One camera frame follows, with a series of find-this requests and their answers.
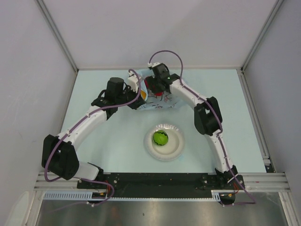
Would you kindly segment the yellow orange mango toy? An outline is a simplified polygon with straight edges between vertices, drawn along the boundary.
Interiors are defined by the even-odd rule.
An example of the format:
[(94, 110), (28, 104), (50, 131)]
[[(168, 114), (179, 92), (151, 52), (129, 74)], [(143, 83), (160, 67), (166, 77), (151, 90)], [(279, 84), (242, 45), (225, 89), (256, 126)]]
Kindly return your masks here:
[(146, 100), (148, 98), (148, 93), (147, 92), (142, 90), (140, 94), (141, 94), (141, 97), (143, 98), (143, 100)]

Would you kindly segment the light blue plastic bag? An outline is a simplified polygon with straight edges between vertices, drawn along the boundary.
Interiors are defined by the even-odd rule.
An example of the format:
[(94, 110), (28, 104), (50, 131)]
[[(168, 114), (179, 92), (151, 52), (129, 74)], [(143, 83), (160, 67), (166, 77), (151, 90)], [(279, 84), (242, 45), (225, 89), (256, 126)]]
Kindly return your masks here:
[(153, 75), (151, 70), (138, 70), (137, 73), (141, 75), (143, 79), (141, 82), (142, 90), (148, 93), (148, 98), (145, 100), (146, 104), (142, 105), (138, 110), (161, 110), (167, 108), (178, 109), (185, 105), (184, 101), (173, 94), (163, 92), (162, 96), (157, 97), (149, 89), (146, 89), (144, 79)]

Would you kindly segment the green watermelon toy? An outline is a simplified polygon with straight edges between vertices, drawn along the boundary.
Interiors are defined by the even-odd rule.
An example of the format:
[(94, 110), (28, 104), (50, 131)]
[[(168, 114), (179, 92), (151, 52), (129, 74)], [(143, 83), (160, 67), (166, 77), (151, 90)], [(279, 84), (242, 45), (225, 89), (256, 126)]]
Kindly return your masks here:
[(169, 137), (164, 130), (157, 130), (152, 135), (153, 142), (158, 146), (164, 146), (168, 143)]

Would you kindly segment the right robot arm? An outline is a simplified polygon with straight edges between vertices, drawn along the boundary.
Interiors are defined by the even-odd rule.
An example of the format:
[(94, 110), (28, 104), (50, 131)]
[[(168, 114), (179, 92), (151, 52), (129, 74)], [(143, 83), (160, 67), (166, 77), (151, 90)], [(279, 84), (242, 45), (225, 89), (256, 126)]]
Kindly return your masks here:
[(223, 140), (222, 114), (215, 97), (207, 98), (189, 87), (177, 74), (171, 74), (163, 63), (148, 63), (152, 76), (145, 79), (152, 93), (168, 92), (187, 103), (194, 111), (196, 130), (204, 135), (216, 159), (217, 184), (228, 189), (242, 186), (238, 170), (232, 163)]

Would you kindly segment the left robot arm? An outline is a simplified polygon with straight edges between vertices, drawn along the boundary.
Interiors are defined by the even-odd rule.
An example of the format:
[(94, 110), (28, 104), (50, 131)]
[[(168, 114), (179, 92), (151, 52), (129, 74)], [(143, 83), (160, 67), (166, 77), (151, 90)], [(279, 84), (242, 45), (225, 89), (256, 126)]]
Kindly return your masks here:
[(126, 81), (118, 77), (110, 78), (106, 89), (101, 91), (77, 123), (56, 136), (45, 137), (41, 161), (44, 172), (50, 171), (65, 180), (87, 179), (93, 188), (101, 187), (104, 182), (103, 175), (99, 174), (101, 169), (91, 163), (80, 162), (76, 151), (87, 136), (118, 108), (128, 106), (136, 110), (142, 106), (145, 103), (145, 89), (140, 75), (132, 75)]

